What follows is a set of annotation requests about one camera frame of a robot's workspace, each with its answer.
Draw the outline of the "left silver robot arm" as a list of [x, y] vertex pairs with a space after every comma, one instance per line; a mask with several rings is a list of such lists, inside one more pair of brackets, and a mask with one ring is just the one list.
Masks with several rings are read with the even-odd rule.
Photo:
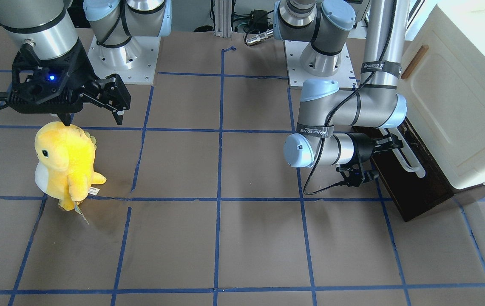
[[367, 128], [398, 127], [407, 102], [397, 93], [409, 12], [408, 0], [372, 0], [361, 82], [342, 89], [323, 79], [322, 61], [341, 56], [356, 13], [344, 0], [280, 0], [275, 4], [274, 36], [308, 44], [300, 60], [312, 78], [303, 82], [298, 121], [283, 151], [293, 168], [333, 165], [345, 184], [358, 186], [375, 174], [361, 167], [375, 153], [400, 147], [396, 138], [381, 143], [361, 133], [334, 132], [336, 125]]

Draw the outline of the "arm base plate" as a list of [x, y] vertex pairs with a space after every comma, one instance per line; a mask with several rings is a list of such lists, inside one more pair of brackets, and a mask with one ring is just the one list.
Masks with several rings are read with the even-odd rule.
[[160, 37], [132, 37], [125, 46], [106, 48], [93, 37], [88, 58], [100, 78], [118, 74], [126, 85], [153, 85], [160, 42]]
[[303, 41], [284, 41], [284, 47], [290, 88], [301, 89], [304, 81], [310, 78], [336, 81], [345, 90], [357, 87], [346, 45], [333, 56], [319, 54]]

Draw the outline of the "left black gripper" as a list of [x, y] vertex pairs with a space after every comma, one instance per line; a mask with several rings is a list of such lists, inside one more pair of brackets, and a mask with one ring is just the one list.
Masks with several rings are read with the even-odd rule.
[[[354, 147], [352, 164], [357, 164], [359, 160], [365, 162], [372, 155], [403, 148], [403, 141], [395, 134], [387, 134], [380, 138], [370, 138], [364, 133], [352, 133], [352, 142]], [[361, 169], [360, 174], [361, 182], [371, 182], [380, 176], [380, 172], [376, 169]]]

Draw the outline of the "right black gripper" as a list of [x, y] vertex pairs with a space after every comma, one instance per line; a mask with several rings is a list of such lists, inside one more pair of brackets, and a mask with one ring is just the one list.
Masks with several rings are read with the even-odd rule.
[[118, 74], [98, 79], [79, 40], [67, 54], [50, 60], [39, 59], [28, 43], [21, 46], [12, 64], [11, 108], [23, 114], [57, 114], [70, 126], [83, 102], [106, 108], [122, 125], [131, 95]]

